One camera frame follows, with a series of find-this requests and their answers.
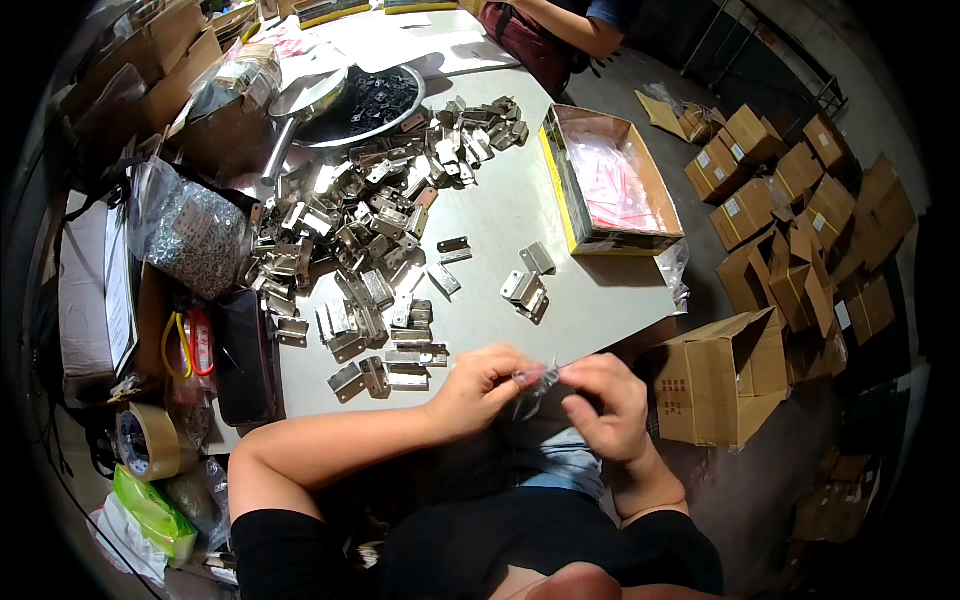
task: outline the green package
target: green package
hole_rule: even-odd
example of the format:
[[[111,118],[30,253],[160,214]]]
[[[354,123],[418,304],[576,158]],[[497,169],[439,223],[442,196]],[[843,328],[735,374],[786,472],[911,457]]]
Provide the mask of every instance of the green package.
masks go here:
[[[167,555],[170,566],[186,563],[193,552],[197,530],[153,484],[138,481],[126,467],[120,466],[113,473],[113,491],[140,524],[143,535]]]

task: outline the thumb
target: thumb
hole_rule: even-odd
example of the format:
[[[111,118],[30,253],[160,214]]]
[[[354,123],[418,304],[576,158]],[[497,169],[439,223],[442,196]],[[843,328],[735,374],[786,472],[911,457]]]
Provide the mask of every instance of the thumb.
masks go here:
[[[590,406],[586,398],[576,395],[564,398],[563,408],[570,422],[577,428],[580,435],[584,436],[584,440],[590,444],[590,438],[593,436],[593,427],[600,421],[597,412],[593,410],[593,407]]]
[[[503,408],[507,402],[519,396],[520,392],[522,392],[520,386],[517,385],[513,379],[511,379],[509,381],[504,381],[500,385],[487,392],[486,398],[488,401],[492,402],[494,406],[496,406],[497,410],[499,410]]]

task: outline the bag of screws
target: bag of screws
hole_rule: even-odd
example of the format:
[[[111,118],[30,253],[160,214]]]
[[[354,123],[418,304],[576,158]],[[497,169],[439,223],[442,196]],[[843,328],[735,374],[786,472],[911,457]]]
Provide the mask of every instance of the bag of screws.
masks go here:
[[[156,156],[137,165],[132,189],[127,244],[133,255],[205,300],[226,292],[243,259],[247,216]]]

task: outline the scissors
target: scissors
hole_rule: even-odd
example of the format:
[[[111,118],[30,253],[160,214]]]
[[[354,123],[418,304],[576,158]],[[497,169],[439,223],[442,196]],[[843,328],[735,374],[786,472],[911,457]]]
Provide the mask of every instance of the scissors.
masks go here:
[[[183,329],[183,313],[174,311],[170,314],[167,326],[163,329],[163,336],[160,338],[160,357],[163,359],[163,367],[170,373],[170,376],[178,381],[186,381],[193,373],[203,377],[213,371],[213,360],[210,358],[210,321],[204,315],[200,308],[191,308],[187,313],[190,323],[190,339],[187,339],[186,332]],[[170,331],[177,327],[180,335],[180,347],[183,349],[183,356],[186,362],[186,372],[180,373],[170,366],[167,359],[167,338],[170,337]],[[205,358],[206,369],[201,369],[201,361],[197,359],[198,351],[200,356]]]

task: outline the hand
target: hand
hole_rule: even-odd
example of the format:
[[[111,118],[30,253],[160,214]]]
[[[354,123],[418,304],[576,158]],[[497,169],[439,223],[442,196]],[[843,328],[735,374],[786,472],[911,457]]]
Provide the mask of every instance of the hand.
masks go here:
[[[648,447],[647,386],[612,354],[594,354],[560,369],[560,382],[603,401],[603,417],[582,396],[564,398],[570,422],[600,458],[629,463]]]
[[[543,369],[509,346],[487,346],[457,356],[450,376],[423,411],[445,442],[483,431],[522,388],[514,371]]]

